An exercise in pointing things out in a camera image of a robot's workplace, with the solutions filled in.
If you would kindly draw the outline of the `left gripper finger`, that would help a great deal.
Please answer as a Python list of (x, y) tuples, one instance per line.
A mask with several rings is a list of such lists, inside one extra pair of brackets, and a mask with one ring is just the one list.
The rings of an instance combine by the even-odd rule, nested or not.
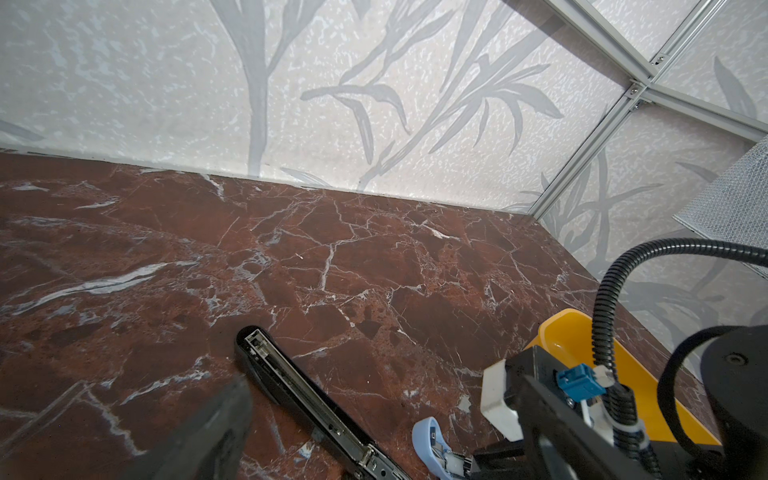
[(237, 376), (169, 437), (136, 458), (123, 479), (234, 479), (252, 421), (253, 396)]

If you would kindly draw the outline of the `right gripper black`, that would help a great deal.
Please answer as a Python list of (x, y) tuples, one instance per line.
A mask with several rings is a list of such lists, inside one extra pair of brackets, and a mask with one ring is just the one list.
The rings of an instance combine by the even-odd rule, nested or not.
[(477, 451), (470, 479), (652, 479), (533, 377), (522, 377), (513, 399), (523, 440)]

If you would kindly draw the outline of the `light blue stapler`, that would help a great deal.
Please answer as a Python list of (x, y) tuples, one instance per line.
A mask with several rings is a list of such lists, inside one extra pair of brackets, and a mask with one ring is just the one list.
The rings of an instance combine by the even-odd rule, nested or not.
[(418, 421), (413, 426), (411, 439), (417, 457), (437, 479), (469, 478), (472, 460), (448, 446), (434, 417)]

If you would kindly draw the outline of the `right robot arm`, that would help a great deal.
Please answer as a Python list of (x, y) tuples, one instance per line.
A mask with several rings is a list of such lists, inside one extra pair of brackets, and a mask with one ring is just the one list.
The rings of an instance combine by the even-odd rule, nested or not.
[[(722, 444), (706, 447), (683, 431), (672, 404), (683, 359), (707, 346), (701, 370)], [(521, 419), (522, 439), (474, 453), (471, 479), (649, 479), (640, 462), (599, 436), (566, 402), (554, 382), (554, 358), (536, 348), (507, 362), (510, 379), (502, 395)], [(671, 442), (654, 442), (666, 479), (764, 479), (767, 476), (767, 329), (712, 327), (686, 339), (673, 352), (656, 389)]]

